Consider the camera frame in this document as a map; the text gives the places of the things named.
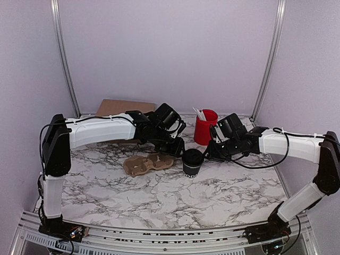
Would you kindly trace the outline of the black plastic cup lid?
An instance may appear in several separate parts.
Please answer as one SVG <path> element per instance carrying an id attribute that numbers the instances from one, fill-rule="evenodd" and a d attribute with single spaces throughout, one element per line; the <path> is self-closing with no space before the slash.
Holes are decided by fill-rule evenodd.
<path id="1" fill-rule="evenodd" d="M 202 165 L 204 156 L 198 149 L 188 149 L 182 155 L 182 162 L 188 166 L 196 167 Z"/>

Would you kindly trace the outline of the single black paper cup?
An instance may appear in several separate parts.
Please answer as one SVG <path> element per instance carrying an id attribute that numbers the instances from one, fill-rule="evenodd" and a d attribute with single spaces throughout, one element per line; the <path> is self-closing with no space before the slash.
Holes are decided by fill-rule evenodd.
<path id="1" fill-rule="evenodd" d="M 188 165 L 186 163 L 183 163 L 183 172 L 184 175 L 188 178 L 195 178 L 201 168 L 201 164 L 200 165 Z"/>

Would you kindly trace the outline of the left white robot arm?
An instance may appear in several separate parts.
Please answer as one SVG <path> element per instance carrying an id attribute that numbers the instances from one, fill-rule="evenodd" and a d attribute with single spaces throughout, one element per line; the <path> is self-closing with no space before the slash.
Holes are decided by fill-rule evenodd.
<path id="1" fill-rule="evenodd" d="M 154 112 L 130 110 L 118 115 L 64 118 L 53 116 L 39 135 L 42 166 L 38 181 L 42 199 L 38 210 L 39 231 L 79 241 L 84 226 L 66 223 L 61 212 L 63 182 L 71 169 L 71 150 L 92 143 L 113 140 L 138 140 L 151 143 L 156 152 L 180 157 L 184 151 L 182 132 L 186 123 L 171 106 L 161 104 Z"/>

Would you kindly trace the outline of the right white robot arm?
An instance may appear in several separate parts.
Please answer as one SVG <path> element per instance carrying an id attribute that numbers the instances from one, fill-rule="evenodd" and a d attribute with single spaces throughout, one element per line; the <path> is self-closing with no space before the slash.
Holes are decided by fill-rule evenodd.
<path id="1" fill-rule="evenodd" d="M 241 163 L 250 154 L 281 155 L 281 164 L 287 158 L 296 158 L 318 166 L 316 176 L 302 189 L 280 203 L 260 229 L 248 228 L 248 236 L 274 238 L 289 230 L 288 224 L 299 213 L 314 207 L 322 198 L 339 190 L 339 140 L 335 132 L 326 134 L 290 133 L 281 128 L 256 126 L 247 130 L 236 114 L 231 114 L 209 126 L 211 140 L 204 153 L 209 160 Z"/>

